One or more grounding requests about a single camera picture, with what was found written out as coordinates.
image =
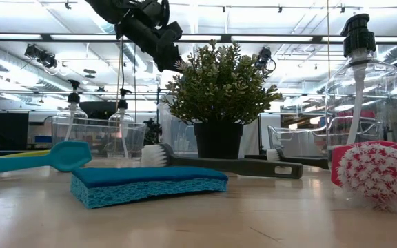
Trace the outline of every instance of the potted plant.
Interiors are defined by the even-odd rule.
[[[194,125],[198,155],[202,158],[238,158],[243,126],[281,98],[276,86],[263,88],[270,71],[256,67],[257,56],[241,56],[240,45],[216,48],[210,41],[176,66],[167,88],[174,101],[164,101],[171,114]]]

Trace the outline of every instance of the white bristles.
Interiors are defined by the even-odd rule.
[[[160,145],[146,145],[142,149],[141,167],[163,167],[167,165],[167,154]]]
[[[279,161],[280,160],[280,155],[278,155],[278,152],[275,149],[268,149],[266,151],[266,157],[267,157],[267,161]]]

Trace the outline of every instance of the teal plastic handle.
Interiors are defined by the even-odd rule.
[[[51,165],[52,163],[50,159],[49,155],[0,158],[0,173]]]

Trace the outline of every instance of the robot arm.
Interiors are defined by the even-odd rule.
[[[174,45],[182,37],[182,29],[175,21],[168,24],[168,0],[86,0],[93,10],[107,22],[114,24],[116,37],[125,35],[153,57],[160,72],[179,72],[174,64],[181,61],[179,48]]]

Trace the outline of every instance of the ceiling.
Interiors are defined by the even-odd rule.
[[[111,28],[82,0],[70,1],[71,9],[62,0],[0,0],[0,32],[5,33],[64,33],[100,34]],[[340,12],[341,4],[345,7]],[[273,1],[273,0],[171,0],[170,21],[177,21],[184,34],[306,34],[338,35],[348,18],[367,12],[371,16],[369,29],[376,35],[397,36],[397,0],[391,1]],[[137,92],[156,92],[175,74],[160,73],[150,56],[132,43],[128,49],[136,54],[136,73],[133,61],[124,56],[124,79],[119,76],[119,43],[35,43],[42,50],[56,54],[59,70],[47,73],[57,80],[83,81],[85,91],[95,91],[99,86],[116,92],[118,81],[124,80],[126,88]],[[0,51],[39,70],[41,65],[24,56],[25,42],[0,41]],[[182,57],[202,43],[179,43]],[[266,44],[243,43],[243,54],[258,53]],[[284,93],[308,93],[315,85],[325,81],[329,71],[334,73],[345,62],[341,45],[281,45],[269,44],[276,62],[276,70],[265,86],[277,84]],[[84,69],[95,70],[95,78],[84,77]],[[42,89],[42,82],[36,89]],[[139,94],[138,100],[155,100],[155,94]],[[86,100],[112,100],[114,95],[100,95]]]

